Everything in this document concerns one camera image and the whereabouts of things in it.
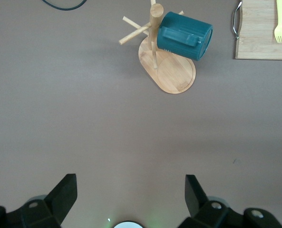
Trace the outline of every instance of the oval wooden base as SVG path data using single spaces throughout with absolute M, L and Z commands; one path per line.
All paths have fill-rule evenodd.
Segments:
M 192 60 L 160 50 L 156 51 L 157 69 L 154 69 L 152 51 L 145 38 L 139 48 L 139 59 L 154 82 L 165 92 L 179 94 L 191 87 L 196 76 Z

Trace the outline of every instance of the teal mug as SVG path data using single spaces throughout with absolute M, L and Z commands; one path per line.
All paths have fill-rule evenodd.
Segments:
M 213 26 L 180 14 L 169 12 L 159 27 L 159 49 L 198 61 L 211 41 Z

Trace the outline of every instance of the screw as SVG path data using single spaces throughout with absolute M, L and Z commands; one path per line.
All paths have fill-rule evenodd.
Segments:
M 222 208 L 220 203 L 217 203 L 217 202 L 212 203 L 212 207 L 215 208 L 215 209 L 221 209 Z
M 251 213 L 252 213 L 252 215 L 255 216 L 255 217 L 258 217 L 258 218 L 260 218 L 260 219 L 263 218 L 263 214 L 262 214 L 260 211 L 258 211 L 258 210 L 252 210 Z
M 38 206 L 37 202 L 33 202 L 33 203 L 29 204 L 29 208 L 35 208 L 37 206 Z

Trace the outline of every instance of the metal handle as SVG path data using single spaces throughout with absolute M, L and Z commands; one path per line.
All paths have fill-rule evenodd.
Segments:
M 238 34 L 238 32 L 236 31 L 236 29 L 235 29 L 235 24 L 236 24 L 236 12 L 237 12 L 238 9 L 241 7 L 241 5 L 242 5 L 242 1 L 239 2 L 237 8 L 235 9 L 235 11 L 234 11 L 234 13 L 233 13 L 233 23 L 232 23 L 232 26 L 233 26 L 233 32 L 234 32 L 234 34 L 235 34 L 236 40 L 239 39 L 239 34 Z

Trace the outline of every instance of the cutlery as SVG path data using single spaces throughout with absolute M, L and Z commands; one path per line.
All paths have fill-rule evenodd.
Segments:
M 276 0 L 278 24 L 274 30 L 277 43 L 282 43 L 282 0 Z

